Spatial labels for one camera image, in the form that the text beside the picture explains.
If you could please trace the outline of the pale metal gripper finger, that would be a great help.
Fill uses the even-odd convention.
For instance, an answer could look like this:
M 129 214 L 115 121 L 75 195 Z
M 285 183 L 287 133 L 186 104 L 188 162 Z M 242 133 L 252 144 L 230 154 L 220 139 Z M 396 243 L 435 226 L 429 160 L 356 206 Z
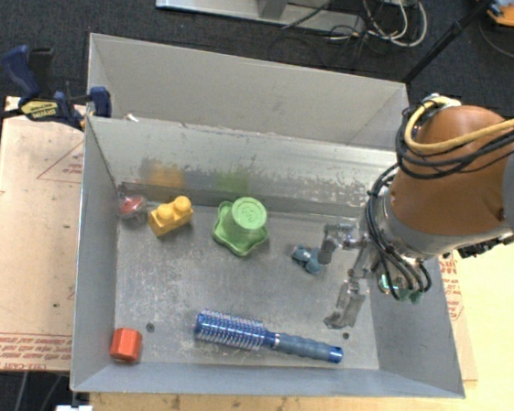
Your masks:
M 364 247 L 366 237 L 352 223 L 326 224 L 323 226 L 323 241 L 319 249 L 320 264 L 330 264 L 336 250 L 355 250 Z
M 334 312 L 324 318 L 324 325 L 331 330 L 352 328 L 365 301 L 366 295 L 357 281 L 343 282 Z

